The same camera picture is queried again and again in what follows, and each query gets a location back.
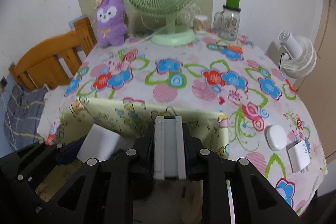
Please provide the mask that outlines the plaid blue bedding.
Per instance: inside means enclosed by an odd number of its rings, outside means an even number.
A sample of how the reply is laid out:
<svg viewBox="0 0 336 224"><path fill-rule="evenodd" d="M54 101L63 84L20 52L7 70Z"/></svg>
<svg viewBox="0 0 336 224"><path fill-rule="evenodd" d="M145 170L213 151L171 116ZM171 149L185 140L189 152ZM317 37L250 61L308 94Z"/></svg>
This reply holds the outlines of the plaid blue bedding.
<svg viewBox="0 0 336 224"><path fill-rule="evenodd" d="M47 89L29 91L14 85L5 108L3 129L9 145L14 150L43 140L37 132Z"/></svg>

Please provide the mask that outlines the cotton swab container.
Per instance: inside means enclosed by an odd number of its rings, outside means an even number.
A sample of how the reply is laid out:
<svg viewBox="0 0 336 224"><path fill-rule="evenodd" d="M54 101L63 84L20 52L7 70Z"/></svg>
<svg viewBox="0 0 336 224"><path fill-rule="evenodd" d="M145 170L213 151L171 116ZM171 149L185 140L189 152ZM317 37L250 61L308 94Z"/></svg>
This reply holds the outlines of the cotton swab container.
<svg viewBox="0 0 336 224"><path fill-rule="evenodd" d="M196 34L205 34L207 30L208 17L206 15L195 15L193 30Z"/></svg>

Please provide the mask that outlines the beige cartoon backboard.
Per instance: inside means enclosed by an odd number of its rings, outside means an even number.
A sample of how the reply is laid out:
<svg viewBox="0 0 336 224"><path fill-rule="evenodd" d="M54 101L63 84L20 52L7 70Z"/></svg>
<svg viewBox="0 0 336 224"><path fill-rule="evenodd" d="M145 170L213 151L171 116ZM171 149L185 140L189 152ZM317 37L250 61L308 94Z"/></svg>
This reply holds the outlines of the beige cartoon backboard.
<svg viewBox="0 0 336 224"><path fill-rule="evenodd" d="M96 9L102 0L78 0L83 16L89 18L96 32ZM123 0L126 7L127 33L139 34L166 25L166 17L175 17L177 26L193 26L195 15L208 17L207 28L213 19L213 0Z"/></svg>

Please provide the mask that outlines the white standing fan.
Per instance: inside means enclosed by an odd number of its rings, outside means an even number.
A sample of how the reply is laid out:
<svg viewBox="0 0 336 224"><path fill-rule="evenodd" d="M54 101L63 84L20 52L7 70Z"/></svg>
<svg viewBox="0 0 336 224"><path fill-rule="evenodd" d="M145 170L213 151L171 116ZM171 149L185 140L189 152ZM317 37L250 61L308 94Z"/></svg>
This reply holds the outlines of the white standing fan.
<svg viewBox="0 0 336 224"><path fill-rule="evenodd" d="M278 41L285 50L284 59L279 63L280 69L288 77L301 79L313 71L317 54L313 43L308 38L283 31L279 34Z"/></svg>

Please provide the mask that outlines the wooden chair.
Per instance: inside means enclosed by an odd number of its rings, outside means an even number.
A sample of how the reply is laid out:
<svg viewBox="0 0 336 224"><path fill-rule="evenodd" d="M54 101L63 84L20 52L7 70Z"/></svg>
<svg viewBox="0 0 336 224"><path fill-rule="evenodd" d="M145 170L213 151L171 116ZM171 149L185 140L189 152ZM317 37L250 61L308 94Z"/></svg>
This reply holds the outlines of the wooden chair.
<svg viewBox="0 0 336 224"><path fill-rule="evenodd" d="M10 65L15 82L28 90L69 84L82 65L77 48L89 55L97 44L89 18L75 21L74 28L37 44L17 64Z"/></svg>

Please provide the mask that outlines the floral tablecloth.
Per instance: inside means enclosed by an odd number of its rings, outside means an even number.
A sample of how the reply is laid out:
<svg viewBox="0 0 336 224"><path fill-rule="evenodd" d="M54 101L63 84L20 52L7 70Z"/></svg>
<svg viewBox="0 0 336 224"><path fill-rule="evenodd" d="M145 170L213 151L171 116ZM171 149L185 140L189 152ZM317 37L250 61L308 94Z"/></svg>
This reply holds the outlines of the floral tablecloth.
<svg viewBox="0 0 336 224"><path fill-rule="evenodd" d="M222 50L238 46L243 54ZM310 204L326 176L317 129L289 80L247 37L225 42L208 33L183 47L130 37L119 47L94 47L70 82L58 110L78 98L99 98L223 113L229 158L246 157L297 213ZM268 126L286 132L287 145L272 151ZM310 163L293 173L287 150L306 141Z"/></svg>

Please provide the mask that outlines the beige door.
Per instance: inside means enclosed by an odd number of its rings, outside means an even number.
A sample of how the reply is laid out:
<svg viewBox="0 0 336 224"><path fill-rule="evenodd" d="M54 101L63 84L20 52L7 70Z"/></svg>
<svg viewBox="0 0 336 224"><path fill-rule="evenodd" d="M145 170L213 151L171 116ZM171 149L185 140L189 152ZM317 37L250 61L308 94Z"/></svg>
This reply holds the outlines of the beige door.
<svg viewBox="0 0 336 224"><path fill-rule="evenodd" d="M315 124L326 161L335 160L335 0L323 0L315 39L317 63L294 86Z"/></svg>

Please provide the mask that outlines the purple plush bunny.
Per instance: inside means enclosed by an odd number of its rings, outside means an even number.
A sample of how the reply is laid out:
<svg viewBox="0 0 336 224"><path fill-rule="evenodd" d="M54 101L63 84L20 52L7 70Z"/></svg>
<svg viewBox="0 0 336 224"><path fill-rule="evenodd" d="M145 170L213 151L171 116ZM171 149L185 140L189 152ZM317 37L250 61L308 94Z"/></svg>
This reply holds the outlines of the purple plush bunny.
<svg viewBox="0 0 336 224"><path fill-rule="evenodd" d="M127 25L123 0L102 0L96 9L96 39L101 48L125 42Z"/></svg>

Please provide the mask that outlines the yellow cartoon storage box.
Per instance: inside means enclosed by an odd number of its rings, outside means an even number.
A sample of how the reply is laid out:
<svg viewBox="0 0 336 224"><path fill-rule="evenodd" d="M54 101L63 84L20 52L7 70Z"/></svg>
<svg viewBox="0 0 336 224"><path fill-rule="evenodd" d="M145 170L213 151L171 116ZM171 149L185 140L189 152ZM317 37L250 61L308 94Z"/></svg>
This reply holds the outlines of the yellow cartoon storage box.
<svg viewBox="0 0 336 224"><path fill-rule="evenodd" d="M223 113L183 109L123 100L78 97L54 114L43 110L37 132L47 144L69 144L86 136L94 125L112 137L115 149L124 149L136 138L145 135L149 123L157 116L180 116L191 136L199 138L204 147L228 159L228 129L221 125Z"/></svg>

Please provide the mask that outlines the orange scissors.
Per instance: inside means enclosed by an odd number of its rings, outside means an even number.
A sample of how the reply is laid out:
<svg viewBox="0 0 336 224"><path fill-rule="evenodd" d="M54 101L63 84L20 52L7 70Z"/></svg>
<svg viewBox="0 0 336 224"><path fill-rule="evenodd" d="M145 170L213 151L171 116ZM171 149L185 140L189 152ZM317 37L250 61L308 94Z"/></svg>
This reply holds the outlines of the orange scissors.
<svg viewBox="0 0 336 224"><path fill-rule="evenodd" d="M230 50L230 51L233 51L233 52L236 52L238 54L243 54L243 50L241 47L238 47L238 46L223 46L221 47L222 50Z"/></svg>

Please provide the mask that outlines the white earbud case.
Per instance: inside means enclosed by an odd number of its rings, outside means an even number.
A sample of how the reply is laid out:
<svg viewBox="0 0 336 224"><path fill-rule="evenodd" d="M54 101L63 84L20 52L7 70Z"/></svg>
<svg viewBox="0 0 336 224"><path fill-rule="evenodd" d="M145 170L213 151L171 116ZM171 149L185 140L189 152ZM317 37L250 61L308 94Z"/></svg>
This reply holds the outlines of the white earbud case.
<svg viewBox="0 0 336 224"><path fill-rule="evenodd" d="M272 151L280 151L287 145L285 130L278 124L268 126L265 132L266 141Z"/></svg>

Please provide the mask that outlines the white 45W charger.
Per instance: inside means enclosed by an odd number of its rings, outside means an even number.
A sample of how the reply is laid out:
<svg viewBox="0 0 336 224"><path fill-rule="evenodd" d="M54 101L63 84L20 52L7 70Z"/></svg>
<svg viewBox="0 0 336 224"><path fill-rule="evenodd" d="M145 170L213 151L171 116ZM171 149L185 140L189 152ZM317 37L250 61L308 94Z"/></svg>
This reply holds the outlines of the white 45W charger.
<svg viewBox="0 0 336 224"><path fill-rule="evenodd" d="M304 140L289 148L287 153L293 173L301 172L310 163L309 149Z"/></svg>

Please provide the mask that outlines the white square charger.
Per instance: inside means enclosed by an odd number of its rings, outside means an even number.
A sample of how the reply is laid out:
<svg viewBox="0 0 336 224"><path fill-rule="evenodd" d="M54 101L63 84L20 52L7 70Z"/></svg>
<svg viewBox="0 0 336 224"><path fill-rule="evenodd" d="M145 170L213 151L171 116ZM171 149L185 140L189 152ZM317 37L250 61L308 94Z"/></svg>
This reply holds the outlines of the white square charger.
<svg viewBox="0 0 336 224"><path fill-rule="evenodd" d="M123 139L119 134L94 124L76 157L81 162L90 158L96 158L99 162L106 161L121 149L122 145Z"/></svg>

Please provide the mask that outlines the white remote control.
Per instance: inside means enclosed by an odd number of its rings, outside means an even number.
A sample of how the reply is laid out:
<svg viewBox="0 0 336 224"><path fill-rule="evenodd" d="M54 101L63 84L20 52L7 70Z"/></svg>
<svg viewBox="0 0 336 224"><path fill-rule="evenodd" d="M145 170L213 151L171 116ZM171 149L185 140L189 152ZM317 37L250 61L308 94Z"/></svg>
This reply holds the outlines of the white remote control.
<svg viewBox="0 0 336 224"><path fill-rule="evenodd" d="M158 116L155 119L154 178L162 181L187 179L180 116Z"/></svg>

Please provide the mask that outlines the glass jar green lid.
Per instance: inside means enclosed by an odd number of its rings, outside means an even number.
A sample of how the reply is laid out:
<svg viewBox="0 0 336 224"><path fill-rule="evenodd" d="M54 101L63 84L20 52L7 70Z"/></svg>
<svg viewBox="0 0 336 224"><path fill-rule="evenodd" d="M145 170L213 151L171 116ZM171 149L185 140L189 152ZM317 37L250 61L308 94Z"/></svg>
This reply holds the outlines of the glass jar green lid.
<svg viewBox="0 0 336 224"><path fill-rule="evenodd" d="M214 16L214 31L224 40L234 41L240 24L240 0L226 0L222 11Z"/></svg>

